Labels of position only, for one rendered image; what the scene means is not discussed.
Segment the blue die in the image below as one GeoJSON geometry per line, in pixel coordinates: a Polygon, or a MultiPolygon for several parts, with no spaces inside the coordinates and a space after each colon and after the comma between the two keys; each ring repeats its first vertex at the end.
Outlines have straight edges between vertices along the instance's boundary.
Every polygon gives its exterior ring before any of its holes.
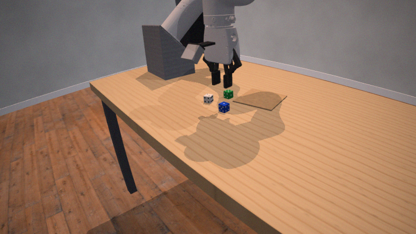
{"type": "Polygon", "coordinates": [[[230,104],[228,102],[221,102],[218,104],[219,112],[226,113],[230,110],[230,104]]]}

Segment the brown mat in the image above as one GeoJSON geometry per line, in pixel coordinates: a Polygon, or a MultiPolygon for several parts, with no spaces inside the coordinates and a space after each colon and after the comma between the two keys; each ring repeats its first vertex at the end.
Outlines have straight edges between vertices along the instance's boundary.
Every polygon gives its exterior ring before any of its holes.
{"type": "Polygon", "coordinates": [[[286,97],[287,95],[252,88],[232,102],[272,111],[286,97]]]}

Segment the green die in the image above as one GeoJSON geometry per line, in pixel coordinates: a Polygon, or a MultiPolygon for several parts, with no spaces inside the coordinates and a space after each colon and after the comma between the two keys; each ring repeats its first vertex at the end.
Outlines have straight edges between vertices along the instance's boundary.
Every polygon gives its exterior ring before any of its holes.
{"type": "Polygon", "coordinates": [[[234,97],[233,91],[232,90],[229,90],[229,89],[223,91],[223,97],[226,98],[226,99],[228,99],[228,100],[231,99],[231,98],[233,98],[234,97]]]}

